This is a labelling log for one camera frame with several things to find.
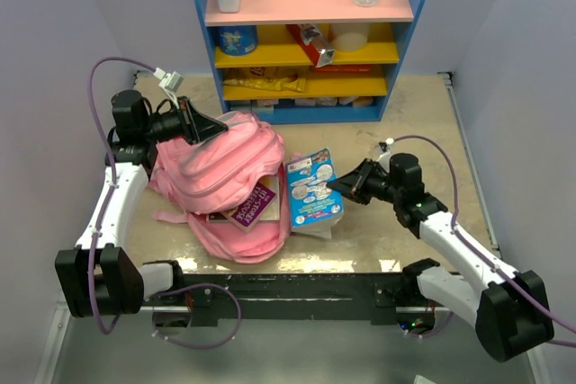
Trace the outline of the blue cartoon book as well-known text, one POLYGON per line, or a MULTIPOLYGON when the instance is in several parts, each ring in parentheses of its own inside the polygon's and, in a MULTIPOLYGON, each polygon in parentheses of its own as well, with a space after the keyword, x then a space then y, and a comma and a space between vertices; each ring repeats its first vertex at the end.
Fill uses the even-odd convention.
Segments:
POLYGON ((292 232, 331 239, 344 204, 341 194, 328 188, 337 178, 329 149, 294 158, 285 170, 292 232))

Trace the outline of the pink student backpack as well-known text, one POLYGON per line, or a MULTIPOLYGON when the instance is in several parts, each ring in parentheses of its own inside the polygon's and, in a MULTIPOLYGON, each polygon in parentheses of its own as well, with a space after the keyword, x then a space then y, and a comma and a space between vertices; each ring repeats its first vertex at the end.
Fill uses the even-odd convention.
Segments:
POLYGON ((174 138, 157 145, 148 186, 180 210, 153 217, 188 225, 212 256, 261 263, 291 231, 284 141, 252 113, 219 119, 229 130, 210 141, 191 146, 174 138))

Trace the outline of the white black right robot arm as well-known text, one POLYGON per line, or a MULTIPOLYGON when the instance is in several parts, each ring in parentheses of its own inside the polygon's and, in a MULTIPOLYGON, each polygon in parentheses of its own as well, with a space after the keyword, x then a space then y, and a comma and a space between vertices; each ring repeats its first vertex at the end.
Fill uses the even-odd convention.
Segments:
POLYGON ((543 280, 504 263, 459 228, 446 205, 427 192, 416 156, 366 159, 328 187, 359 204, 390 203, 400 224, 455 268, 450 273, 432 259, 404 267, 397 299, 413 306, 432 300, 448 308, 475 330, 485 352, 498 362, 554 339, 543 280))

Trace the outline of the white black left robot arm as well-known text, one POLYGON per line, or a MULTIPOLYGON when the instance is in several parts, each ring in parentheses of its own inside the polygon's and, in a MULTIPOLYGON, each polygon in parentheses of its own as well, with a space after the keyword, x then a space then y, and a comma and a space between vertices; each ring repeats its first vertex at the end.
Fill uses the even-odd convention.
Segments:
POLYGON ((73 317, 118 316, 140 311, 156 295, 167 305, 180 303, 186 283, 173 260, 137 267, 123 245, 152 174, 157 145, 173 138, 195 145, 227 131, 227 125, 198 112, 180 96, 165 112, 153 111, 136 90, 112 97, 115 122, 104 141, 104 183, 94 213, 73 248, 61 250, 55 269, 73 317))

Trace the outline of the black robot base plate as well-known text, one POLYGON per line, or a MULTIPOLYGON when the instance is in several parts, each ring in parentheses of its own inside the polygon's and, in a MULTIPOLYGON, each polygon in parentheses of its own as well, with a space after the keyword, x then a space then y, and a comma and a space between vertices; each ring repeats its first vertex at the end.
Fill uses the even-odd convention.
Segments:
POLYGON ((398 321, 440 314, 441 304, 430 306, 421 297, 402 292, 403 276, 384 273, 277 273, 192 274, 177 283, 193 286, 192 324, 214 326, 220 319, 234 319, 238 300, 244 320, 345 320, 394 326, 398 321))

